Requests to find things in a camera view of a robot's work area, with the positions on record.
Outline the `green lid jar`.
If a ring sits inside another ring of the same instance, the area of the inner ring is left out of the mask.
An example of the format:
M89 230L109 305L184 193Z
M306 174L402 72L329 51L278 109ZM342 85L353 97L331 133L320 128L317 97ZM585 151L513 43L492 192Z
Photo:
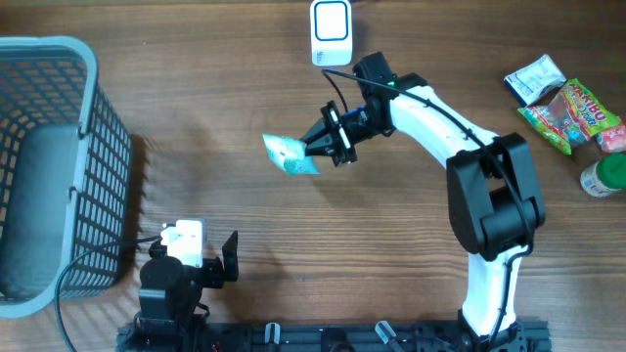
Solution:
M580 176L582 189L596 198L624 191L625 182L625 154L609 154L586 168Z

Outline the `white snack packet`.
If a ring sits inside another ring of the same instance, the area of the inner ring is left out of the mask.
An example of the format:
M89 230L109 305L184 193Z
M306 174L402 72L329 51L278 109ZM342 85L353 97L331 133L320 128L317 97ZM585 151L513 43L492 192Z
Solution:
M522 107L537 103L565 82L565 76L547 54L504 78L504 84Z

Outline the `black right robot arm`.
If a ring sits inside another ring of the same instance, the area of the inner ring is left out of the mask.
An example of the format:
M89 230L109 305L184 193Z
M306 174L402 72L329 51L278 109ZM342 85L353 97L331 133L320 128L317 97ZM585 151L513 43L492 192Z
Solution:
M381 52L361 59L346 76L357 82L363 106L350 110L344 99L323 106L300 139L305 155L352 163L359 143L394 132L428 151L445 170L450 226L469 255L458 348L512 348L523 339L514 311L518 270L546 219L527 142L517 133L500 136L478 127L418 74L393 72Z

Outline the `Haribo gummy bag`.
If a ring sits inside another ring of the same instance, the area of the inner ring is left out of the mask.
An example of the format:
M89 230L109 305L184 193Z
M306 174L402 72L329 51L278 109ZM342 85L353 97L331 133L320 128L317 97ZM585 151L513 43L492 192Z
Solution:
M567 155L621 122L576 78L567 80L549 104L517 111L548 142Z

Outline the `teal tissue packet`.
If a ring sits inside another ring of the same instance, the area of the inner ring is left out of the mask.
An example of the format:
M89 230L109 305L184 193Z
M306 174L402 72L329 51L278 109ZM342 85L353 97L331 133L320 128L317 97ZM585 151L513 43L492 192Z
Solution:
M312 156L305 155L306 144L288 137L263 135L268 156L288 175L317 175L320 173Z

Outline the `red white candy packet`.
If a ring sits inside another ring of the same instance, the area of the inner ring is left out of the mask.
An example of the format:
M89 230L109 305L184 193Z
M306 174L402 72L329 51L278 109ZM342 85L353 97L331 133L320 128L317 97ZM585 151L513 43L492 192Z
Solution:
M621 153L626 150L626 128L623 123L606 129L596 136L601 150L607 154Z

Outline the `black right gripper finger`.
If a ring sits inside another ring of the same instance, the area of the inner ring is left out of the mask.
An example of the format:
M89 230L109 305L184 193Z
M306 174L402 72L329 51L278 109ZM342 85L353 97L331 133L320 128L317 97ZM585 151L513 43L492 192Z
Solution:
M307 156L333 156L336 146L333 139L318 139L305 147Z
M311 128L300 138L305 144L312 144L328 134L328 127L324 117L319 118Z

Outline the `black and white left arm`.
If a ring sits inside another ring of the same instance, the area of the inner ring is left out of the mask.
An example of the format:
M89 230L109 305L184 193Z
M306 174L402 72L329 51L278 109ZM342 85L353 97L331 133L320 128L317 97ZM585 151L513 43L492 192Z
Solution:
M238 233L222 246L222 256L189 266L154 242L151 259L141 268L140 311L117 332L117 351L208 351L222 349L207 325L209 308L201 303L206 288L221 289L239 277Z

